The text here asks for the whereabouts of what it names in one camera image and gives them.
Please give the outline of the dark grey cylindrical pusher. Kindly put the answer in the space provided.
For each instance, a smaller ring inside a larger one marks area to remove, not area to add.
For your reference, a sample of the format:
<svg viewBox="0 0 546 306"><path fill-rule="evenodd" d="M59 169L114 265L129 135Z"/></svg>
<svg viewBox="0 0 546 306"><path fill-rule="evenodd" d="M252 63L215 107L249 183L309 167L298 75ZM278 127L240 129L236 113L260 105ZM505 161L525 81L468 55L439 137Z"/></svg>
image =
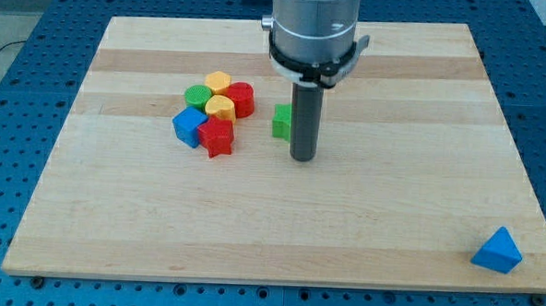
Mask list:
<svg viewBox="0 0 546 306"><path fill-rule="evenodd" d="M296 160L315 157L323 98L320 87L292 85L290 153Z"/></svg>

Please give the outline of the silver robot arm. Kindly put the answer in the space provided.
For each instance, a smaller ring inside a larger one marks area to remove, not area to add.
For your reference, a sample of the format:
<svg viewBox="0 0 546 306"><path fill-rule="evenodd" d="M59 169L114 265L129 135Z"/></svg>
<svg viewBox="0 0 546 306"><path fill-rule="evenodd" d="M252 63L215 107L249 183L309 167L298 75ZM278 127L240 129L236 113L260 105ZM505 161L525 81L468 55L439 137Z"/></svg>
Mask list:
<svg viewBox="0 0 546 306"><path fill-rule="evenodd" d="M369 45L356 40L361 0L272 0L261 19L270 63L292 83L290 154L314 159L326 90L351 73Z"/></svg>

